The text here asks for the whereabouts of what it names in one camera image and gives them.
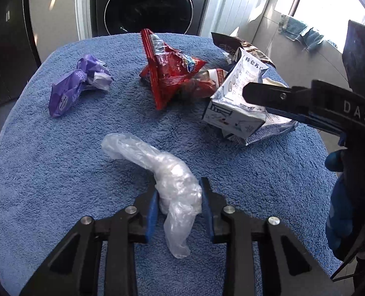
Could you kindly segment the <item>blue gloved right hand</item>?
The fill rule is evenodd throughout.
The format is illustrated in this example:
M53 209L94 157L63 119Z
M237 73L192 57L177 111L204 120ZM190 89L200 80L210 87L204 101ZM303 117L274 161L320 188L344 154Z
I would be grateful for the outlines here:
M326 238L332 251L337 251L351 236L354 229L354 211L357 207L358 170L353 153L349 149L328 155L325 166L339 172L330 197L330 211L326 221Z

